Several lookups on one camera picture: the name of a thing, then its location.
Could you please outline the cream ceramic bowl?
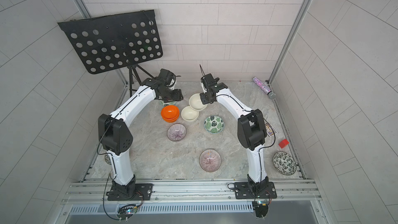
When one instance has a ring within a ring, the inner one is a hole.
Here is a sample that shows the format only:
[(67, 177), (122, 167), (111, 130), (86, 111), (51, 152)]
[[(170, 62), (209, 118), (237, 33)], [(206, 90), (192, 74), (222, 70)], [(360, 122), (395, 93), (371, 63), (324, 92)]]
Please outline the cream ceramic bowl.
[(185, 107), (181, 111), (181, 118), (187, 122), (193, 122), (199, 117), (199, 111), (194, 110), (191, 106)]
[(198, 112), (204, 110), (204, 109), (207, 107), (207, 105), (204, 105), (204, 104), (202, 103), (202, 100), (201, 100), (201, 97), (200, 97), (200, 94), (199, 94), (199, 93), (196, 93), (196, 94), (194, 94), (194, 95), (192, 95), (192, 96), (190, 97), (190, 99), (189, 99), (189, 105), (190, 105), (190, 107), (191, 107), (193, 110), (198, 111)]

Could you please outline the orange plastic bowl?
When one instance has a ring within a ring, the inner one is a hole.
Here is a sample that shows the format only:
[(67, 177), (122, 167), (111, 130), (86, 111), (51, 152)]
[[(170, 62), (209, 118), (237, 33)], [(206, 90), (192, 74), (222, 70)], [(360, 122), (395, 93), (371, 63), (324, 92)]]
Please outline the orange plastic bowl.
[(169, 122), (169, 123), (172, 123), (172, 122), (175, 122), (175, 121), (177, 121), (178, 120), (178, 116), (177, 117), (175, 117), (175, 118), (171, 118), (171, 119), (167, 119), (167, 118), (163, 118), (163, 120), (164, 121), (166, 121), (166, 122)]
[(180, 114), (179, 108), (176, 107), (175, 105), (166, 106), (161, 111), (161, 117), (167, 119), (175, 118), (177, 116), (179, 117), (179, 114)]

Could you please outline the green leaf pattern bowl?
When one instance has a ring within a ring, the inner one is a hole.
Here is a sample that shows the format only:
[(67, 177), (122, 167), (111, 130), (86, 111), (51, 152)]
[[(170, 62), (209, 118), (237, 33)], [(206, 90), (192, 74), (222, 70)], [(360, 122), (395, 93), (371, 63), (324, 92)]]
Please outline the green leaf pattern bowl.
[(212, 115), (205, 119), (204, 127), (209, 133), (217, 134), (224, 129), (224, 121), (221, 117)]

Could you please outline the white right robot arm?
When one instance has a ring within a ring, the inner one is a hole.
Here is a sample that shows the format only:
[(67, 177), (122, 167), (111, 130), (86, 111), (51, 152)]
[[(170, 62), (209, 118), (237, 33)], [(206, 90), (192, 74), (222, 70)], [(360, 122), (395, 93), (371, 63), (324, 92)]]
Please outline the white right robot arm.
[(263, 159), (267, 131), (262, 112), (243, 104), (224, 83), (208, 83), (202, 80), (201, 86), (203, 93), (200, 97), (204, 105), (218, 102), (236, 119), (237, 137), (246, 149), (248, 159), (248, 180), (254, 184), (268, 183)]

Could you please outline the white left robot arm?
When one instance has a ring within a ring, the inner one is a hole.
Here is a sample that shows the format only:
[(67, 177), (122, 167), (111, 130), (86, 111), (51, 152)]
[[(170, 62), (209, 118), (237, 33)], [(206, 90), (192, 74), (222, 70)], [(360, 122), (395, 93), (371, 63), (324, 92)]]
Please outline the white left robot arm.
[(98, 118), (99, 143), (113, 168), (113, 181), (121, 186), (134, 179), (130, 165), (133, 136), (129, 126), (137, 115), (153, 100), (178, 102), (183, 100), (180, 89), (175, 89), (176, 77), (146, 79), (144, 84), (118, 109)]

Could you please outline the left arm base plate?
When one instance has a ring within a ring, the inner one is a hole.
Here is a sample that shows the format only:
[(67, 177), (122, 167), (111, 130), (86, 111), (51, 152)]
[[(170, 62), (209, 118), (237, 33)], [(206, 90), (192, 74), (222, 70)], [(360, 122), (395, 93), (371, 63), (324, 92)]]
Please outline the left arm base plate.
[(128, 185), (112, 183), (110, 191), (106, 192), (108, 201), (147, 201), (150, 200), (153, 184), (136, 184), (132, 182)]

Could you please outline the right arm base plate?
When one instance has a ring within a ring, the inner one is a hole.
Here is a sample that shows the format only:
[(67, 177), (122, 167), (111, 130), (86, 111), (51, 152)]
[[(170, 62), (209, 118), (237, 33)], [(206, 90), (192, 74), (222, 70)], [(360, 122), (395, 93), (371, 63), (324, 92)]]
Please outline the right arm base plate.
[(262, 182), (253, 185), (249, 182), (240, 182), (233, 184), (233, 191), (236, 199), (276, 199), (277, 193), (274, 183), (269, 181), (268, 183)]

